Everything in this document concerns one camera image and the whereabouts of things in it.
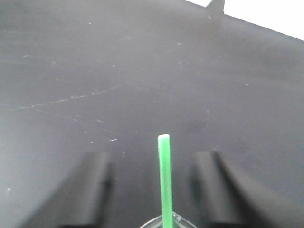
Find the black table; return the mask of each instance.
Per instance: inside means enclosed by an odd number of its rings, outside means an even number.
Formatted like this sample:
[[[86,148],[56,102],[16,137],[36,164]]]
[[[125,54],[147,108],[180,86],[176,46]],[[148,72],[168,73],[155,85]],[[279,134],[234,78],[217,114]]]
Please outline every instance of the black table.
[[[86,152],[115,164],[108,227],[159,215],[157,136],[175,212],[198,222],[193,152],[222,151],[304,202],[304,43],[183,0],[0,3],[0,220],[27,218]]]

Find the transparent plastic holder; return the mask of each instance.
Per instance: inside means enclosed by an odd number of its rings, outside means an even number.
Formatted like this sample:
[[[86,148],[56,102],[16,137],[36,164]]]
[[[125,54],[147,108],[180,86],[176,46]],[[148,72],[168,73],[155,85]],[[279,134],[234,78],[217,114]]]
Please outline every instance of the transparent plastic holder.
[[[173,213],[174,228],[197,228],[195,225],[185,220],[182,216]],[[151,219],[140,228],[162,228],[162,216]]]

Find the green rod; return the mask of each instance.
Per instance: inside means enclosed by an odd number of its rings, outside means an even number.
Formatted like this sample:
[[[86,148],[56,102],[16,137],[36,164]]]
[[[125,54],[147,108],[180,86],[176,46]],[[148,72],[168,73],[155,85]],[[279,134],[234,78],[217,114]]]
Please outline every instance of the green rod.
[[[171,151],[170,136],[168,134],[158,136],[158,153],[160,163],[162,227],[173,228]]]

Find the white wall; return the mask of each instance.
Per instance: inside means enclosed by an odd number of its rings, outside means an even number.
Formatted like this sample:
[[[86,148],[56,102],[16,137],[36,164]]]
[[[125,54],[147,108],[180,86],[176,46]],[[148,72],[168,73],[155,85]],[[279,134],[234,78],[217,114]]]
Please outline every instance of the white wall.
[[[304,40],[303,0],[226,0],[224,12]]]

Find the black surface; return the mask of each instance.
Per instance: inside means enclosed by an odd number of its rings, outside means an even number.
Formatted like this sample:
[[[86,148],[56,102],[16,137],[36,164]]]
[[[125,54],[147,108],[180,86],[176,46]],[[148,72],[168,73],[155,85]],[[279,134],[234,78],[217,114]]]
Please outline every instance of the black surface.
[[[223,151],[304,202],[303,42],[216,11],[183,0],[0,2],[3,227],[94,151],[117,167],[108,226],[139,227],[160,214],[161,133],[171,134],[174,210],[193,223],[194,151]]]
[[[303,204],[277,195],[219,154],[217,161],[250,227],[304,227]]]
[[[107,216],[111,169],[106,153],[87,153],[21,228],[99,228]]]
[[[195,154],[196,179],[199,182],[200,204],[206,205],[208,223],[212,228],[247,227],[241,209],[223,177],[215,152]]]

